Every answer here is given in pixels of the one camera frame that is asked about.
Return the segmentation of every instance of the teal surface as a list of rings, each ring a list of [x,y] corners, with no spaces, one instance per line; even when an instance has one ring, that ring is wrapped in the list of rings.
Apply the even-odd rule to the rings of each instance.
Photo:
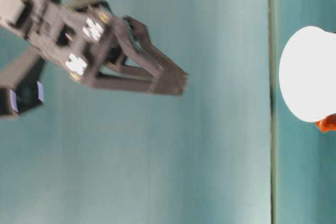
[[[90,90],[0,121],[0,223],[270,223],[267,0],[107,0],[190,74],[181,98]],[[27,44],[0,31],[0,67]]]
[[[275,155],[274,221],[335,223],[335,132],[323,134],[287,109],[280,94],[278,66],[287,40],[308,25],[336,30],[335,0],[271,0],[272,94]]]

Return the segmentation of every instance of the white label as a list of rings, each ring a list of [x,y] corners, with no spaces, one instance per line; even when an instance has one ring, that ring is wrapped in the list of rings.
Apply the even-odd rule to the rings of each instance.
[[[83,32],[86,36],[94,39],[95,41],[99,41],[104,29],[98,23],[93,22],[88,18],[85,26],[83,27]]]
[[[83,59],[76,57],[74,54],[69,55],[69,59],[65,65],[73,72],[82,76],[84,74],[84,70],[88,66]]]

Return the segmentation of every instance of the robotic arm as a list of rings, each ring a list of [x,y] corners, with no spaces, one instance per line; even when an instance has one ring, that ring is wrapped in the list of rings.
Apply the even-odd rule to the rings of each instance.
[[[104,0],[73,0],[68,6],[61,0],[0,2],[0,27],[31,45],[0,72],[0,116],[42,104],[38,80],[46,60],[91,88],[164,95],[185,89],[187,73],[152,45],[146,26],[114,16]],[[139,67],[127,65],[128,59]]]

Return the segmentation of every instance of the orange object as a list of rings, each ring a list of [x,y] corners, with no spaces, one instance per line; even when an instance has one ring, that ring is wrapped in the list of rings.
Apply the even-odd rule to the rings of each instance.
[[[328,115],[326,118],[315,124],[322,132],[336,131],[336,115]]]

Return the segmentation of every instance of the teal wall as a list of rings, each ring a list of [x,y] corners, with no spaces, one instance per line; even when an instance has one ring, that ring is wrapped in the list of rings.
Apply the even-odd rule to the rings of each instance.
[[[186,93],[90,90],[48,65],[46,105],[0,121],[0,223],[269,224],[267,0],[108,2],[190,74]],[[0,67],[25,47],[1,30]]]
[[[335,132],[299,121],[280,94],[278,66],[287,40],[308,25],[336,31],[335,0],[271,0],[275,223],[335,223]]]

